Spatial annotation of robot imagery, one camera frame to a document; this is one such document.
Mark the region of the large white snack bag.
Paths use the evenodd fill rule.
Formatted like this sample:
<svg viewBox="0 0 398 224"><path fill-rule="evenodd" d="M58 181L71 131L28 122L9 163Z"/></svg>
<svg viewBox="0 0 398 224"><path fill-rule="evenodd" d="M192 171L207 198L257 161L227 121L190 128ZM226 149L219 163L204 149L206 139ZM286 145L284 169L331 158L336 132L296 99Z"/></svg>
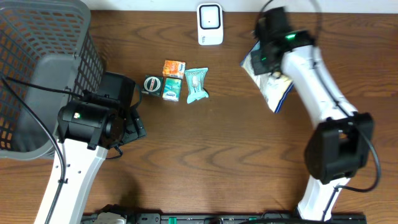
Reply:
<svg viewBox="0 0 398 224"><path fill-rule="evenodd" d="M254 74L251 62L251 53L255 50L259 50L259 48L260 43L257 41L250 52L245 56L244 60L240 63L240 66L257 85L262 96L266 100L269 109L274 113L278 113L282 108L287 95L293 89L294 84L289 77L281 73L277 73L276 75L271 75L270 73L265 75Z"/></svg>

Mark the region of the dark green round-label box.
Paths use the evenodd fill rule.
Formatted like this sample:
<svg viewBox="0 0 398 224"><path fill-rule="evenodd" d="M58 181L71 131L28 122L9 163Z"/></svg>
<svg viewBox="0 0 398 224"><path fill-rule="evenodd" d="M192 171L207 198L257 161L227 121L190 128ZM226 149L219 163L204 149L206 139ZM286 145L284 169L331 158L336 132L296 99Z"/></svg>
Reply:
<svg viewBox="0 0 398 224"><path fill-rule="evenodd" d="M163 77L146 75L142 87L142 93L160 97L164 83Z"/></svg>

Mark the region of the green tissue pack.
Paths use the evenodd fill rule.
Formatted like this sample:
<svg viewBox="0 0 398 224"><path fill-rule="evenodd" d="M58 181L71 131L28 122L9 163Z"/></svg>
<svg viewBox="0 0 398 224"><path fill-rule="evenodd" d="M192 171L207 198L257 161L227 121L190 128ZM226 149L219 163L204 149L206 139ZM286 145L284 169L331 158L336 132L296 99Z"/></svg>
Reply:
<svg viewBox="0 0 398 224"><path fill-rule="evenodd" d="M162 98L167 101L179 101L182 81L178 78L166 78Z"/></svg>

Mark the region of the teal small snack packet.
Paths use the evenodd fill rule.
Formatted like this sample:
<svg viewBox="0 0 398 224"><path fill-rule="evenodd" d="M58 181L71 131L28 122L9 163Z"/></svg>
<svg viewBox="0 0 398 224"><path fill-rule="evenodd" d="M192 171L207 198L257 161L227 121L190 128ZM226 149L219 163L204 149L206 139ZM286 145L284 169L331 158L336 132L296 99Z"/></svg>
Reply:
<svg viewBox="0 0 398 224"><path fill-rule="evenodd" d="M188 104L195 100L209 97L208 92L204 89L204 81L207 71L208 68L193 68L185 71L185 78L187 79L188 85Z"/></svg>

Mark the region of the orange tissue pack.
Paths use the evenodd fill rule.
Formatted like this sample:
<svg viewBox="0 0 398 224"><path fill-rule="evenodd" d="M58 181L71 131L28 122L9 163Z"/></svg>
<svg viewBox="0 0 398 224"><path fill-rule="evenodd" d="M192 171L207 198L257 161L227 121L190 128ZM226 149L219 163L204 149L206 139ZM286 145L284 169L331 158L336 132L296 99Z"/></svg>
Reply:
<svg viewBox="0 0 398 224"><path fill-rule="evenodd" d="M185 62L165 60L162 74L164 77L183 79L185 74Z"/></svg>

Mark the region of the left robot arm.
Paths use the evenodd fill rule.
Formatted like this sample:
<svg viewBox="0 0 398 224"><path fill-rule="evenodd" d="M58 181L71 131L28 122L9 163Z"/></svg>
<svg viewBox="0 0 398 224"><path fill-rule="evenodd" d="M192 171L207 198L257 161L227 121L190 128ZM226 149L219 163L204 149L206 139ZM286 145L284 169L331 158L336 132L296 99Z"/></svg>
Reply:
<svg viewBox="0 0 398 224"><path fill-rule="evenodd" d="M138 104L86 93L58 113L60 152L54 157L50 180L36 223L79 223L93 181L108 151L146 135Z"/></svg>

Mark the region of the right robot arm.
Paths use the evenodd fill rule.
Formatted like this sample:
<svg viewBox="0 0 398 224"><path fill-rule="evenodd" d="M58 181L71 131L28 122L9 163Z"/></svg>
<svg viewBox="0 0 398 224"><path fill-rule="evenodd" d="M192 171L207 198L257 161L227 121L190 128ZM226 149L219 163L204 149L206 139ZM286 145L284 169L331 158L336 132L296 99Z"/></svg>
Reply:
<svg viewBox="0 0 398 224"><path fill-rule="evenodd" d="M314 127L305 148L310 177L298 215L310 222L329 221L341 190L368 193L380 183L381 163L371 142L373 118L345 98L307 31L256 30L254 35L259 42L252 53L254 68L290 78Z"/></svg>

